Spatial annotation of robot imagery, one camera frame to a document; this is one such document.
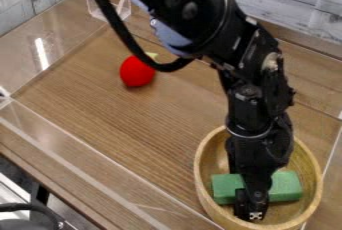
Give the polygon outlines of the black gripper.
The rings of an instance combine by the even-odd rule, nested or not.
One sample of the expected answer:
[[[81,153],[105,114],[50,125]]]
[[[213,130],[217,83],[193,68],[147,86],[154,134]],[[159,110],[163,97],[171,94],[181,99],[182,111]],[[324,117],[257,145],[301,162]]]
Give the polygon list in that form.
[[[228,122],[232,137],[226,140],[230,173],[240,174],[242,186],[236,190],[234,215],[245,221],[265,219],[274,172],[289,164],[294,148],[293,123],[277,120],[262,133]]]

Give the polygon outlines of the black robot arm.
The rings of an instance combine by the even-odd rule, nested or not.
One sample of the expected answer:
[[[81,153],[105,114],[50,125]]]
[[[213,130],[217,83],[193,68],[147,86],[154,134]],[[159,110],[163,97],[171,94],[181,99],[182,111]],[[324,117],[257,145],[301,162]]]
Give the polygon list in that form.
[[[285,75],[278,41],[236,0],[138,0],[163,45],[183,58],[209,58],[229,100],[226,151],[242,176],[234,214],[262,220],[272,176],[288,165],[294,135],[288,108],[294,89]]]

